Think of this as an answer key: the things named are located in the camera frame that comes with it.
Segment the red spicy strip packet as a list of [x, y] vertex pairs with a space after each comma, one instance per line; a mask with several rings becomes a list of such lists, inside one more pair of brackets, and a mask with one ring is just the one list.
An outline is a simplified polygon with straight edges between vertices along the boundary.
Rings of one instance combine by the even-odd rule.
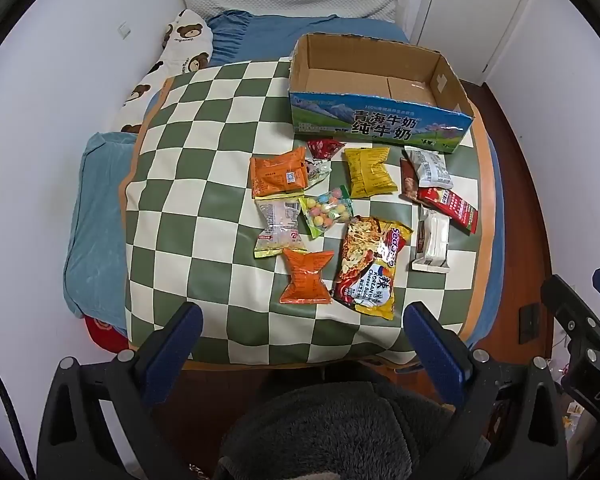
[[420, 188], [417, 197], [425, 205], [450, 217], [467, 233], [477, 232], [478, 210], [454, 192], [445, 188]]

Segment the white wafer biscuit packet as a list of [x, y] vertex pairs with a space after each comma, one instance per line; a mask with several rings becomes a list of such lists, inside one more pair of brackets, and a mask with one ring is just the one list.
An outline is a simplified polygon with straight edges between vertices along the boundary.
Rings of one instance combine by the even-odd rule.
[[449, 237], [450, 218], [442, 212], [420, 206], [412, 270], [447, 274], [450, 270]]

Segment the silver grey snack packet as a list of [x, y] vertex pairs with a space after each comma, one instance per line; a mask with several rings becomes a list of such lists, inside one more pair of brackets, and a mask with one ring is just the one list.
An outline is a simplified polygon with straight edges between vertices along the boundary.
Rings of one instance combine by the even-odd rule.
[[403, 153], [414, 168], [420, 188], [452, 190], [451, 175], [446, 169], [445, 161], [437, 152], [406, 146]]

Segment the yellow red instant noodle packet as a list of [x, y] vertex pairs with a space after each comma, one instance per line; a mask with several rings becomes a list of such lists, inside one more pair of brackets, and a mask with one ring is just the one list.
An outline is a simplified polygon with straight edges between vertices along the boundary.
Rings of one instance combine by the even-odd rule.
[[398, 257], [411, 235], [401, 222], [354, 216], [341, 244], [332, 298], [358, 313], [392, 321]]

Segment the yellow snack packet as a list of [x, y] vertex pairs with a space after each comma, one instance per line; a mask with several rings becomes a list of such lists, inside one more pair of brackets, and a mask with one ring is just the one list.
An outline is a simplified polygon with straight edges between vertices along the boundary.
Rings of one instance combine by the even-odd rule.
[[348, 165], [350, 196], [369, 198], [392, 194], [398, 190], [396, 182], [388, 173], [386, 161], [388, 148], [346, 148], [343, 152]]

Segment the orange pinched snack packet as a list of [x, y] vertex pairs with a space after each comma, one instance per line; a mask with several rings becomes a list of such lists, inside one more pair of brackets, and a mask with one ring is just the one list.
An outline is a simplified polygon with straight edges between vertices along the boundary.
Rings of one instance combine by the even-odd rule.
[[281, 304], [328, 304], [330, 293], [322, 280], [322, 270], [333, 252], [296, 252], [285, 248], [284, 258], [290, 282], [279, 297]]

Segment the colourful candy ball bag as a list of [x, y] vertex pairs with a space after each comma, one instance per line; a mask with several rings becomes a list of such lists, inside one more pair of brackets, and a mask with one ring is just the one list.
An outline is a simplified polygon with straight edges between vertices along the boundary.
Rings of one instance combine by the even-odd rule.
[[353, 217], [350, 195], [344, 185], [319, 196], [301, 196], [299, 204], [312, 240]]

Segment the small dark red snack packet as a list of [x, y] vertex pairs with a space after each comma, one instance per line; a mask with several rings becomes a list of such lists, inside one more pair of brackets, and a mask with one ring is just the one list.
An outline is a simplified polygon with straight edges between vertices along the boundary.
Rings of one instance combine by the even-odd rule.
[[312, 157], [319, 160], [332, 160], [344, 148], [344, 143], [335, 139], [311, 139], [306, 142]]

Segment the clear yellow-edged snack bag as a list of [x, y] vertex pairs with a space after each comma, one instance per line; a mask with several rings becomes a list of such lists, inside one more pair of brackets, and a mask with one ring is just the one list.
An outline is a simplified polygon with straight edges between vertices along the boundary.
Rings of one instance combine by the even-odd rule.
[[306, 252], [299, 233], [301, 207], [298, 197], [258, 200], [257, 207], [265, 227], [254, 244], [254, 258], [277, 256], [285, 249]]

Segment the brown walnut snack packet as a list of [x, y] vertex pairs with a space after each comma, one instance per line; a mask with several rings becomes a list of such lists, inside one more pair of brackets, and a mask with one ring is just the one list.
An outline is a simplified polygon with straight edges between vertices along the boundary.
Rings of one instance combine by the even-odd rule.
[[401, 194], [404, 200], [419, 204], [418, 199], [418, 179], [415, 169], [408, 159], [400, 159], [401, 170]]

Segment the clutter pile on floor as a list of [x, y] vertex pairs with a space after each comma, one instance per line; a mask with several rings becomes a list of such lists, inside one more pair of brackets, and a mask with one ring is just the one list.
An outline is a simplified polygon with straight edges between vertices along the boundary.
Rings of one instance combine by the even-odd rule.
[[562, 388], [562, 378], [569, 367], [568, 344], [570, 338], [558, 325], [554, 326], [552, 350], [550, 350], [550, 374], [557, 384], [562, 422], [564, 423], [569, 470], [576, 468], [584, 453], [584, 445], [592, 437], [596, 421], [585, 408]]

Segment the red object under bed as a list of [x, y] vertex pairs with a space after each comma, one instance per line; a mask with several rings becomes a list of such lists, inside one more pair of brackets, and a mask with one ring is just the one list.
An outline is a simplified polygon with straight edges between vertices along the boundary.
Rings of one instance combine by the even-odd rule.
[[126, 337], [120, 334], [113, 325], [100, 322], [96, 318], [90, 318], [89, 316], [84, 318], [84, 322], [88, 336], [102, 350], [110, 353], [119, 353], [129, 348]]

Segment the dark fuzzy clothing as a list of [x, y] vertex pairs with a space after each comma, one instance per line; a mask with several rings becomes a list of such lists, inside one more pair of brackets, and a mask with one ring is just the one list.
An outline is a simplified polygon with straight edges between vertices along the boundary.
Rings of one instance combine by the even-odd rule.
[[452, 412], [391, 382], [332, 382], [265, 402], [226, 437], [217, 479], [407, 479]]

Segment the light blue folded blanket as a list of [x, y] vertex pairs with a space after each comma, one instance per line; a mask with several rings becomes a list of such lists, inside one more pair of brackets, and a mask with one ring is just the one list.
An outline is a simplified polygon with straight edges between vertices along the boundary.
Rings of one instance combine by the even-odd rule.
[[62, 287], [69, 310], [126, 333], [125, 230], [119, 186], [131, 169], [136, 135], [95, 133], [79, 166]]

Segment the white door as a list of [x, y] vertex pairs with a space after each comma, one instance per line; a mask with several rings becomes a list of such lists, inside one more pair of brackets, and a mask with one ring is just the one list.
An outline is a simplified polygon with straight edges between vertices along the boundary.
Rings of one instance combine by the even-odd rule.
[[483, 84], [524, 0], [422, 0], [412, 41], [442, 53], [457, 77]]

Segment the cardboard milk box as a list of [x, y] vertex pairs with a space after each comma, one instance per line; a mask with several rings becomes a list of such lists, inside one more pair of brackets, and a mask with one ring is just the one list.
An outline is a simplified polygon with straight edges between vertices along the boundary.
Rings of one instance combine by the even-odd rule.
[[300, 133], [444, 154], [455, 151], [475, 118], [441, 53], [363, 36], [302, 36], [292, 52], [288, 94]]

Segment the teddy bear print blanket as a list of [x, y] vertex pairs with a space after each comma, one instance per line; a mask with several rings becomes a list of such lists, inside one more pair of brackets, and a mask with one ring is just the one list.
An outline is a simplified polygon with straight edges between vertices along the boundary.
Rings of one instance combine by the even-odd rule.
[[183, 10], [166, 28], [162, 53], [126, 98], [111, 130], [138, 133], [150, 102], [170, 77], [206, 68], [213, 52], [213, 34], [196, 12]]

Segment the wall light switch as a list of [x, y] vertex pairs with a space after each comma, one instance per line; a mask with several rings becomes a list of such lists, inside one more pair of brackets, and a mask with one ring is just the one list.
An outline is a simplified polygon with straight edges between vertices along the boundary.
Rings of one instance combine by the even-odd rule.
[[122, 39], [125, 39], [131, 33], [130, 26], [127, 22], [123, 22], [118, 27], [118, 33]]

